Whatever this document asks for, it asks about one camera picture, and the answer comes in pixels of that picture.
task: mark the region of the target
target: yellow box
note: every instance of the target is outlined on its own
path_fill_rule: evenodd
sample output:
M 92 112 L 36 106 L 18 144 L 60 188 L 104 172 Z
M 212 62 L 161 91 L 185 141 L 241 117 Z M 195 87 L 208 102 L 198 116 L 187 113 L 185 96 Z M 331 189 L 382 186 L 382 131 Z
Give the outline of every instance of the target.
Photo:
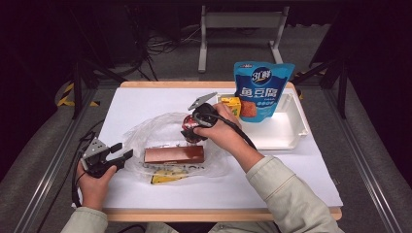
M 240 99 L 239 97 L 234 97 L 234 96 L 221 96 L 222 103 L 226 104 L 233 112 L 233 114 L 236 117 L 240 116 L 240 109 L 241 109 L 241 104 L 240 104 Z

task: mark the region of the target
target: white table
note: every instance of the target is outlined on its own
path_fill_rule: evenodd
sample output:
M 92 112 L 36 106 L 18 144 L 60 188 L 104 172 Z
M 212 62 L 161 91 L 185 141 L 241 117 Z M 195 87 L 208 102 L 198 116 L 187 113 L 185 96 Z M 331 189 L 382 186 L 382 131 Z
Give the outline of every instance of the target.
M 116 91 L 99 139 L 111 146 L 122 142 L 125 132 L 146 119 L 171 112 L 189 114 L 188 105 L 212 91 L 234 92 L 234 83 L 123 83 Z M 335 219 L 341 218 L 342 201 L 311 132 L 293 150 L 262 153 L 279 157 L 326 202 Z M 231 156 L 227 160 L 230 172 L 225 176 L 191 177 L 177 184 L 144 183 L 122 169 L 110 182 L 104 212 L 111 221 L 272 220 L 238 163 Z

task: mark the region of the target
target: hand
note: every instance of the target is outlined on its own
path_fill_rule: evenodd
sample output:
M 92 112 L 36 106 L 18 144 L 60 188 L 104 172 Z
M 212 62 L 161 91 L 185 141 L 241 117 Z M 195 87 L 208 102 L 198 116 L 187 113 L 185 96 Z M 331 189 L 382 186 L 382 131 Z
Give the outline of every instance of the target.
M 241 125 L 230 108 L 223 103 L 214 105 L 218 114 L 232 121 L 239 128 Z M 218 120 L 212 128 L 196 127 L 195 134 L 210 138 L 216 145 L 231 153 L 245 172 L 248 172 L 256 163 L 263 159 L 263 155 L 250 147 L 245 140 L 223 121 Z
M 242 127 L 239 120 L 236 116 L 234 116 L 233 112 L 227 105 L 218 103 L 214 105 L 214 108 L 218 111 L 219 115 L 232 121 L 239 128 Z M 241 144 L 246 144 L 244 139 L 240 137 L 239 134 L 237 134 L 230 126 L 221 120 L 218 120 L 211 128 L 196 127 L 193 129 L 193 132 L 200 136 L 210 138 L 216 145 L 229 152 L 232 152 L 235 147 L 238 147 Z
M 77 167 L 77 175 L 79 178 L 79 186 L 83 195 L 84 207 L 89 207 L 96 211 L 102 211 L 103 202 L 106 198 L 109 189 L 109 181 L 116 173 L 117 167 L 110 167 L 106 173 L 99 179 L 96 179 L 86 173 L 83 165 L 79 162 Z

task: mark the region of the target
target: blue snack bag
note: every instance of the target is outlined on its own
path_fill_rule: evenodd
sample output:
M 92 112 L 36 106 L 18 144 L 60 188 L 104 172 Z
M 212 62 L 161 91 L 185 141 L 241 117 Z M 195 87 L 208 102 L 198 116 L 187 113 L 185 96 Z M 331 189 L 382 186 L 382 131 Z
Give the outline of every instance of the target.
M 235 96 L 241 101 L 240 118 L 261 122 L 272 117 L 294 65 L 241 61 L 234 64 Z

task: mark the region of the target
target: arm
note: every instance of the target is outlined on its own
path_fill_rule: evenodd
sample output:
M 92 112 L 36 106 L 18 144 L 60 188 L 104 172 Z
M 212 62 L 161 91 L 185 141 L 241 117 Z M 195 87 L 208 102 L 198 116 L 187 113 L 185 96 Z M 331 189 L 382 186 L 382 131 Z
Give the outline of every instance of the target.
M 240 126 L 227 106 L 215 108 Z M 195 128 L 194 133 L 210 138 L 236 158 L 282 232 L 341 232 L 325 203 L 278 158 L 252 149 L 220 120 L 212 128 Z
M 103 202 L 109 188 L 109 181 L 116 173 L 112 166 L 100 179 L 85 174 L 81 163 L 78 164 L 77 175 L 83 195 L 83 206 L 76 209 L 61 232 L 104 232 L 108 225 L 107 216 L 101 212 Z

